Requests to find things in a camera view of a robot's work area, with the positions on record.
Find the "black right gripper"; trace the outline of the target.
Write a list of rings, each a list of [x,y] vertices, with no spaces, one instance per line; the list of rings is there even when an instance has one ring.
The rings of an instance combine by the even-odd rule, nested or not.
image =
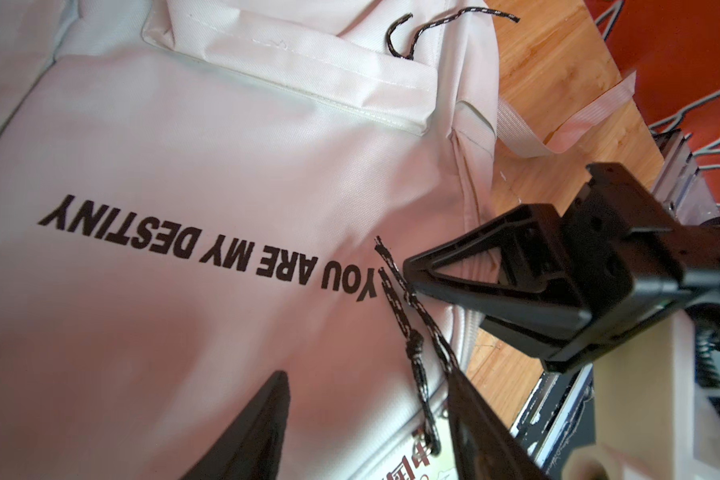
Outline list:
[[[542,363],[557,373],[677,311],[720,305],[720,221],[680,224],[620,163],[587,169],[562,224],[554,206],[523,204],[408,258],[404,278],[420,294],[484,314],[493,334],[576,334]]]

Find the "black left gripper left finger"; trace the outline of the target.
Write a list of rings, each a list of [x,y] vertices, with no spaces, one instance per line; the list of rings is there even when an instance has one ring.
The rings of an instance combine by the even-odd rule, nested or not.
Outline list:
[[[275,479],[290,408],[286,372],[273,372],[185,479]]]

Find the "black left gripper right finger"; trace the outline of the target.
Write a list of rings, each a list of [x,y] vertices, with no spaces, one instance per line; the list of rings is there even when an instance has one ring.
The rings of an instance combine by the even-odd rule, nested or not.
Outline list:
[[[465,374],[448,375],[448,421],[460,479],[544,479]]]

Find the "white student backpack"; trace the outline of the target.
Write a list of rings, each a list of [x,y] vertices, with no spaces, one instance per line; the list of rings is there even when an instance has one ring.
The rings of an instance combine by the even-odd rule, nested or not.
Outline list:
[[[0,1],[0,479],[178,479],[275,371],[278,478],[359,479],[423,418],[376,244],[492,216],[481,1]]]

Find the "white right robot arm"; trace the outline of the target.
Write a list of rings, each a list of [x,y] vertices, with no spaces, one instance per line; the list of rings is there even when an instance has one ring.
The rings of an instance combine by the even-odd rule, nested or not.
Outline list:
[[[720,415],[697,355],[720,338],[720,223],[684,226],[619,163],[593,163],[564,214],[523,204],[408,258],[429,296],[551,373],[594,375],[595,441],[567,479],[720,479]]]

